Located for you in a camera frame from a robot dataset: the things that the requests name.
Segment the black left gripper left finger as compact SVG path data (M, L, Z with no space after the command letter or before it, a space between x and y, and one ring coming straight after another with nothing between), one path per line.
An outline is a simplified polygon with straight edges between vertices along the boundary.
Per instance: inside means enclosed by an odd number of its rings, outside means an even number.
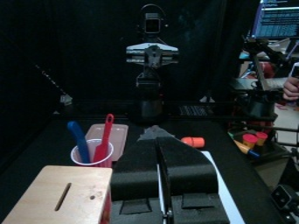
M116 162L110 180L110 224L162 224L154 139L157 125L146 128Z

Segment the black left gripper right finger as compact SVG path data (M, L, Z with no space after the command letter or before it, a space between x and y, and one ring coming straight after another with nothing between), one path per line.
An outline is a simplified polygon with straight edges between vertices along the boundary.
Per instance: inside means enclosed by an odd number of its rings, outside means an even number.
M213 164L164 129L153 135L166 224L229 224Z

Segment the person's hand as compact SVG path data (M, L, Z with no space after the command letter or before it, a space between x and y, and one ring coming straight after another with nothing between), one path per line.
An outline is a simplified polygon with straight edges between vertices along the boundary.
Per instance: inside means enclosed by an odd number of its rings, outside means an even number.
M299 79L295 77L288 77L284 82L283 97L288 101L299 100Z

